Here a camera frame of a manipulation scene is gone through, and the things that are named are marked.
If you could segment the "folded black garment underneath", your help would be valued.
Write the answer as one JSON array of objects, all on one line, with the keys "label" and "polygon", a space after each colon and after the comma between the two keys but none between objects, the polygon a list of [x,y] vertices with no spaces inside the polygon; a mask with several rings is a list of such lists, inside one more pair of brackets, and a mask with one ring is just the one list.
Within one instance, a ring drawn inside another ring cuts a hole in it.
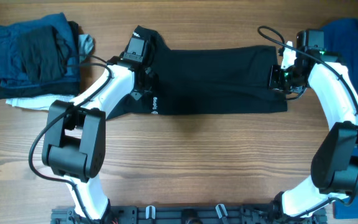
[{"label": "folded black garment underneath", "polygon": [[63,78],[46,83],[38,83],[35,88],[3,88],[0,86],[0,100],[8,98],[27,98],[47,94],[77,95],[80,91],[80,72],[78,69],[78,50],[72,52],[67,61],[67,72]]}]

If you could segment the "folded white garment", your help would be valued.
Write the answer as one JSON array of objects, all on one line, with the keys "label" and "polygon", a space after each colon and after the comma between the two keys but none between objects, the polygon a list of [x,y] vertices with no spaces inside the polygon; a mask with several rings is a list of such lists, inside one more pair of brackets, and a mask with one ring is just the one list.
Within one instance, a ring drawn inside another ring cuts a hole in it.
[{"label": "folded white garment", "polygon": [[[86,60],[85,55],[90,54],[94,49],[94,39],[90,34],[80,34],[78,36],[78,53],[79,62]],[[70,101],[75,95],[54,95],[47,94],[41,96],[35,96],[32,98],[8,98],[6,104],[17,108],[24,108],[29,110],[48,110],[50,105],[55,100]]]}]

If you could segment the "black polo shirt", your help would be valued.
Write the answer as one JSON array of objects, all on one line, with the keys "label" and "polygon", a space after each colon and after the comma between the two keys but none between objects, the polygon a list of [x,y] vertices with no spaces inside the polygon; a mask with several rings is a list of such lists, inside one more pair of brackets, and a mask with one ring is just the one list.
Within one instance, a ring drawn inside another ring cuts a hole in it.
[{"label": "black polo shirt", "polygon": [[108,114],[188,115],[279,113],[284,94],[269,90],[276,49],[255,45],[220,50],[172,50],[152,29],[137,26],[133,37],[149,44],[143,71],[151,82],[139,100],[126,95]]}]

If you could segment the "folded black garment on top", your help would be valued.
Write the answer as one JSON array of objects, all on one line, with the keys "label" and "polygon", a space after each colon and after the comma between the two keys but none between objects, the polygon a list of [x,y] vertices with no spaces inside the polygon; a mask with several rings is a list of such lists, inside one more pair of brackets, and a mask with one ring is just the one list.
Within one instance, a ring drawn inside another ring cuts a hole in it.
[{"label": "folded black garment on top", "polygon": [[17,46],[22,67],[30,81],[53,82],[66,74],[72,50],[56,28],[43,26],[21,34]]}]

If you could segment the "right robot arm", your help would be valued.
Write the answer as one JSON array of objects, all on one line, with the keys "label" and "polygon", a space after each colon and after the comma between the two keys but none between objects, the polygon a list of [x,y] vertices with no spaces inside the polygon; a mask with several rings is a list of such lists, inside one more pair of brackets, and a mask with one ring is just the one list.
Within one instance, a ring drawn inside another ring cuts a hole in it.
[{"label": "right robot arm", "polygon": [[296,44],[278,44],[283,60],[271,68],[268,87],[295,98],[314,90],[329,126],[310,176],[272,201],[271,219],[289,223],[332,202],[350,205],[358,196],[358,95],[341,55],[325,49],[323,31],[303,30]]}]

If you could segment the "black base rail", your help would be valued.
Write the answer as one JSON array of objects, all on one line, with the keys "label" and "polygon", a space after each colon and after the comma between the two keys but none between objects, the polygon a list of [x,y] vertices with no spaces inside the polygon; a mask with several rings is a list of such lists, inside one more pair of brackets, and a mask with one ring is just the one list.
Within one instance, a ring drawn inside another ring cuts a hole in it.
[{"label": "black base rail", "polygon": [[279,215],[278,210],[268,204],[243,204],[241,206],[213,207],[148,207],[112,206],[107,214],[93,223],[110,224],[186,224],[186,223],[305,223],[327,224],[325,209],[315,211],[310,217],[290,219]]}]

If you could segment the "folded blue garment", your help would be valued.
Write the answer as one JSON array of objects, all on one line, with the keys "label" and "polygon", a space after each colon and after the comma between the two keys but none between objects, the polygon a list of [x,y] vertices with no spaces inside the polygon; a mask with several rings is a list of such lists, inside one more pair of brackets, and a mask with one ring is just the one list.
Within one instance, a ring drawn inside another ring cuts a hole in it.
[{"label": "folded blue garment", "polygon": [[3,88],[35,88],[39,84],[27,77],[19,56],[17,39],[21,34],[36,28],[52,26],[68,46],[70,52],[76,52],[75,34],[63,13],[51,14],[33,21],[18,22],[0,26],[0,86]]}]

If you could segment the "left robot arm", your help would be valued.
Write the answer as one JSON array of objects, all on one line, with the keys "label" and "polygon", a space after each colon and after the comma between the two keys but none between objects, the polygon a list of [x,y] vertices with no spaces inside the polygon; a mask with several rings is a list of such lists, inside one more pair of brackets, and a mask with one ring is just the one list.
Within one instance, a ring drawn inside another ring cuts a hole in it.
[{"label": "left robot arm", "polygon": [[99,172],[106,155],[106,118],[125,98],[141,99],[152,89],[149,68],[151,40],[132,37],[120,57],[101,64],[104,73],[88,90],[69,102],[52,103],[42,162],[51,168],[51,181],[67,185],[74,206],[52,210],[52,223],[114,223],[110,201]]}]

